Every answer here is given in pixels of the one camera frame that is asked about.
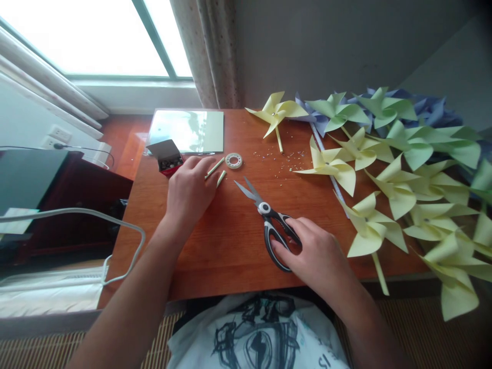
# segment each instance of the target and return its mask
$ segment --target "person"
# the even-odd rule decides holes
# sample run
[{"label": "person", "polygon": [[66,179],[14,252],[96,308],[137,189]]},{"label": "person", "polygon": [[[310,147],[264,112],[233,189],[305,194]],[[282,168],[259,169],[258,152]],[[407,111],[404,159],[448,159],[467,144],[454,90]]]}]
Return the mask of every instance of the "person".
[{"label": "person", "polygon": [[[214,158],[192,156],[169,181],[167,211],[135,268],[73,355],[68,368],[136,368],[157,333],[178,256],[215,196]],[[353,274],[335,237],[306,218],[288,219],[299,255],[275,253],[345,324],[357,368],[411,363]],[[169,367],[346,368],[333,324],[312,303],[281,293],[225,297],[169,341]]]}]

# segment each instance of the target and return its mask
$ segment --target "scissor handle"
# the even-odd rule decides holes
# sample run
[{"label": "scissor handle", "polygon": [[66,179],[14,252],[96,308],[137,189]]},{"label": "scissor handle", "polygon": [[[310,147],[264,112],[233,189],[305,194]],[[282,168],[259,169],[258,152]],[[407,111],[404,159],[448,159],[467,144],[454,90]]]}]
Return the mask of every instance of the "scissor handle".
[{"label": "scissor handle", "polygon": [[268,254],[272,258],[273,263],[279,267],[280,270],[290,273],[291,270],[282,264],[280,260],[277,259],[277,256],[273,252],[272,249],[272,243],[270,241],[270,236],[273,235],[273,237],[280,242],[287,250],[290,251],[289,246],[287,246],[287,242],[285,241],[285,238],[278,233],[278,231],[275,229],[275,227],[272,224],[272,221],[270,218],[263,216],[263,219],[265,220],[265,232],[264,232],[264,237],[265,237],[265,245],[266,245],[266,250],[268,251]]},{"label": "scissor handle", "polygon": [[289,219],[289,218],[292,218],[290,215],[287,215],[287,214],[282,214],[282,213],[277,213],[276,211],[272,210],[271,211],[271,214],[270,214],[270,217],[274,218],[275,220],[277,220],[277,222],[280,223],[280,225],[282,226],[283,230],[285,231],[285,233],[287,233],[288,236],[290,236],[294,242],[296,244],[298,244],[299,246],[302,247],[302,242],[301,240],[299,239],[299,236],[297,235],[297,233],[291,228],[290,225],[287,224],[286,220]]}]

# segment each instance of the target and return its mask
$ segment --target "hand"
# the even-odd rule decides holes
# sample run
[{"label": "hand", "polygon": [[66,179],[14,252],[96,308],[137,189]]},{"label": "hand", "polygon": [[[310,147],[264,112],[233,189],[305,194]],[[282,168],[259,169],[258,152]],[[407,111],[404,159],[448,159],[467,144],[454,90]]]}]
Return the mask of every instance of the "hand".
[{"label": "hand", "polygon": [[209,166],[215,158],[188,158],[169,180],[168,207],[165,218],[177,221],[182,227],[193,229],[215,196],[220,172],[205,181]]},{"label": "hand", "polygon": [[331,305],[340,289],[360,285],[335,236],[306,218],[289,218],[286,222],[299,236],[302,251],[294,255],[281,243],[272,240],[275,253],[328,304]]}]

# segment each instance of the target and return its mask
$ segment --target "window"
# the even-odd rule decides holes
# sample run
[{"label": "window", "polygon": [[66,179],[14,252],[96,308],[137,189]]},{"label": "window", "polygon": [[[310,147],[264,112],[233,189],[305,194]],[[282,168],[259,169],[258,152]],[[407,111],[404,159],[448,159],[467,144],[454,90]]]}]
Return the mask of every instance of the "window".
[{"label": "window", "polygon": [[68,79],[192,80],[169,0],[13,0],[0,16]]}]

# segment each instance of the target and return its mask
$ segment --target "scissor blade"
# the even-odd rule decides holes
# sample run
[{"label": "scissor blade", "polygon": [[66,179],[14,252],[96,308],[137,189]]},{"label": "scissor blade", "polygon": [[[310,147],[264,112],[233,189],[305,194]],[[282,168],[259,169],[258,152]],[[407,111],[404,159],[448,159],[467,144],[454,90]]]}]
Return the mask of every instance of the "scissor blade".
[{"label": "scissor blade", "polygon": [[240,185],[237,181],[234,181],[237,186],[239,187],[239,189],[243,192],[244,195],[246,195],[247,197],[249,197],[251,200],[253,201],[257,201],[255,195],[253,195],[250,191],[248,191],[247,189],[245,189],[242,185]]},{"label": "scissor blade", "polygon": [[259,206],[260,203],[263,202],[263,199],[261,198],[260,194],[255,190],[253,185],[248,181],[248,179],[246,177],[244,177],[244,180],[246,181],[246,183],[248,184],[248,187],[250,188],[251,192],[255,196],[255,201],[256,201],[255,205]]}]

